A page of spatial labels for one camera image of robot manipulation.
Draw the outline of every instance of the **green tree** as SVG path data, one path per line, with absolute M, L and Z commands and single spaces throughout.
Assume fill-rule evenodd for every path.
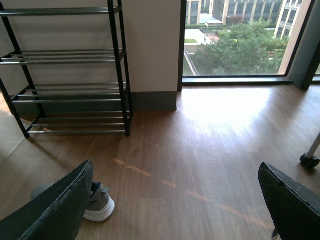
M 192 56 L 202 76 L 277 74 L 287 48 L 288 39 L 273 38 L 266 30 L 270 23 L 239 23 L 224 30 L 220 40 L 201 45 Z
M 209 14 L 209 11 L 210 11 L 210 9 L 206 6 L 201 9 L 202 14 Z

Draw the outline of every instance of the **hardwood floor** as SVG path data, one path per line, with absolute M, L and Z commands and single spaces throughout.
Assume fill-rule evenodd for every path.
M 177 111 L 135 112 L 130 137 L 30 139 L 0 108 L 0 220 L 92 159 L 116 208 L 105 222 L 83 220 L 77 240 L 270 240 L 259 166 L 320 195 L 320 166 L 299 161 L 320 131 L 319 105 L 316 85 L 184 87 Z

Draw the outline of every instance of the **shoe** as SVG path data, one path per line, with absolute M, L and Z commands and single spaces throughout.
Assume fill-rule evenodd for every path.
M 35 188 L 31 194 L 31 199 L 35 199 L 52 185 L 44 184 Z M 109 188 L 104 188 L 101 182 L 93 182 L 88 205 L 83 217 L 93 222 L 102 222 L 111 216 L 115 207 L 115 202 L 109 196 Z

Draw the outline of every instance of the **chair wheel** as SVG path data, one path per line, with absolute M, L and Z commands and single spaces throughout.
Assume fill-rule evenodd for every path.
M 300 157 L 300 161 L 303 165 L 306 166 L 307 169 L 313 169 L 320 163 L 319 158 L 317 158 L 316 156 L 313 156 L 311 158 L 307 158 L 306 155 L 307 155 L 306 153 L 303 154 Z

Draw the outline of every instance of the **apartment building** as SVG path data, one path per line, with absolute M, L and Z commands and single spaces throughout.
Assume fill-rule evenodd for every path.
M 212 0 L 202 0 L 202 2 L 201 2 L 202 8 L 209 8 L 211 1 L 212 1 Z
M 284 0 L 211 0 L 209 14 L 231 26 L 263 19 L 276 24 Z
M 290 37 L 303 0 L 284 0 L 274 35 L 277 38 Z
M 187 0 L 185 16 L 186 25 L 196 25 L 200 23 L 202 2 L 202 0 Z

